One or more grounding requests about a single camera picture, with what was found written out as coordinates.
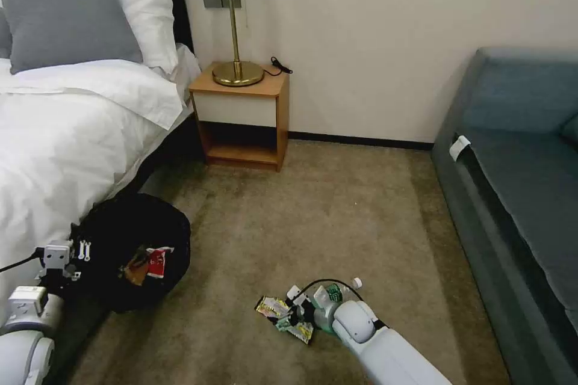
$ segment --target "wall outlet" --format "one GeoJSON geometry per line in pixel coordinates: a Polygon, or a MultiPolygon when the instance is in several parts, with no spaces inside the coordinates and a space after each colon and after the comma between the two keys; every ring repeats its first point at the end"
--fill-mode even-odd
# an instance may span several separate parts
{"type": "MultiPolygon", "coordinates": [[[[229,0],[203,0],[205,9],[229,8],[229,0]]],[[[233,0],[236,9],[241,8],[241,0],[233,0]]]]}

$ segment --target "white bottle cap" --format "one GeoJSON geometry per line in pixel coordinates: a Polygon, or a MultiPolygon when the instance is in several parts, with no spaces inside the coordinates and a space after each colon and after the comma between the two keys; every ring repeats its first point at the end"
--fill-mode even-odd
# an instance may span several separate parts
{"type": "Polygon", "coordinates": [[[361,281],[361,278],[355,277],[355,278],[353,279],[352,286],[353,286],[353,288],[356,289],[356,290],[357,290],[357,289],[360,289],[361,286],[363,286],[363,282],[361,281]]]}

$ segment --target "gray pillow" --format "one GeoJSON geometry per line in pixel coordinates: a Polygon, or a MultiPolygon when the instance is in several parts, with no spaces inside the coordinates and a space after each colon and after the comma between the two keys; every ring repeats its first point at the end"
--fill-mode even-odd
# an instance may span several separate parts
{"type": "Polygon", "coordinates": [[[11,73],[93,60],[142,63],[120,0],[2,0],[11,73]]]}
{"type": "Polygon", "coordinates": [[[12,51],[12,34],[4,9],[0,8],[0,58],[10,58],[10,51],[12,51]]]}
{"type": "Polygon", "coordinates": [[[570,119],[562,128],[562,136],[578,144],[578,114],[570,119]]]}

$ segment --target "beige carpet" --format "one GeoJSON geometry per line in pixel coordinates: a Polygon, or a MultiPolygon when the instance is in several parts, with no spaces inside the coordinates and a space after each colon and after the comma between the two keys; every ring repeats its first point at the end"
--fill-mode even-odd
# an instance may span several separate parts
{"type": "Polygon", "coordinates": [[[163,188],[191,221],[188,274],[156,309],[111,315],[72,384],[368,383],[336,337],[307,347],[253,310],[356,276],[454,385],[508,383],[428,153],[291,141],[279,174],[188,164],[163,188]]]}

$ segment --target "nightstand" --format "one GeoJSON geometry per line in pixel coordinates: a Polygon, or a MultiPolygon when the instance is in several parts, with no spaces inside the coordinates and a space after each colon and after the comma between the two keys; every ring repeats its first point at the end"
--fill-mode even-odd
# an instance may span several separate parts
{"type": "Polygon", "coordinates": [[[207,164],[280,171],[287,149],[289,76],[265,74],[251,86],[225,87],[213,81],[216,64],[189,87],[207,164]]]}

